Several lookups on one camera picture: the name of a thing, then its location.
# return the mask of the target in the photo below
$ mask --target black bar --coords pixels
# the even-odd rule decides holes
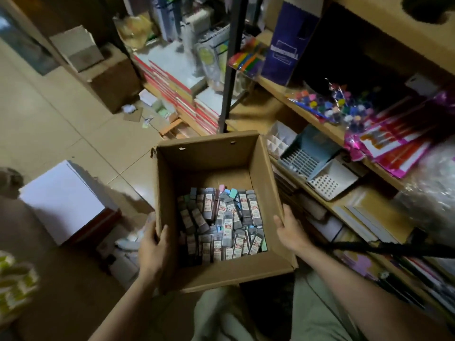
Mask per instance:
[[[395,244],[379,243],[379,246],[370,246],[365,242],[334,242],[322,245],[327,250],[349,250],[360,253],[373,252],[409,257],[442,257],[455,258],[455,249],[442,244]]]
[[[247,15],[248,0],[232,0],[231,10],[231,28],[229,31],[229,46],[227,48],[227,57],[230,58],[240,51],[242,42],[242,33],[245,26],[245,17]],[[223,107],[218,120],[218,132],[226,131],[226,119],[231,111],[232,91],[234,91],[236,70],[226,67],[224,76]]]

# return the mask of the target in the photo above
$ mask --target hand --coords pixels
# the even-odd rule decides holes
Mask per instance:
[[[300,255],[303,251],[312,249],[315,246],[308,238],[302,224],[292,214],[291,207],[283,204],[284,223],[277,216],[273,216],[273,220],[277,226],[277,234],[281,243],[290,251]]]
[[[161,278],[163,269],[168,263],[171,252],[171,233],[169,226],[164,225],[160,241],[156,243],[155,212],[149,214],[144,227],[144,237],[139,248],[139,280],[142,280],[145,285],[152,285]]]

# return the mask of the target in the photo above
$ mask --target tile floor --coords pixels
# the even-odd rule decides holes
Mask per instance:
[[[161,139],[156,129],[111,114],[63,67],[39,75],[2,41],[0,72],[0,166],[18,170],[28,182],[69,159],[111,189],[123,214],[151,211],[149,152]],[[149,339],[189,340],[198,297],[157,300],[160,325]],[[176,330],[178,320],[185,322]]]

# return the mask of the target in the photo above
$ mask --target person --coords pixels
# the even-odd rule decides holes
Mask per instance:
[[[274,217],[280,241],[313,271],[296,271],[291,339],[419,341],[453,340],[444,326],[397,299],[312,244],[289,206],[284,220]],[[137,280],[120,299],[90,341],[136,340],[144,327],[144,311],[168,264],[171,232],[164,226],[155,241],[149,223],[139,249]],[[255,340],[241,293],[236,287],[204,292],[194,312],[193,341]]]

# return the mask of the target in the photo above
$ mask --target person's right hand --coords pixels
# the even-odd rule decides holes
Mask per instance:
[[[291,207],[283,204],[284,221],[281,221],[277,215],[273,216],[273,220],[277,226],[278,238],[284,246],[295,254],[302,251],[314,248],[315,246],[308,238],[302,224],[292,214]]]

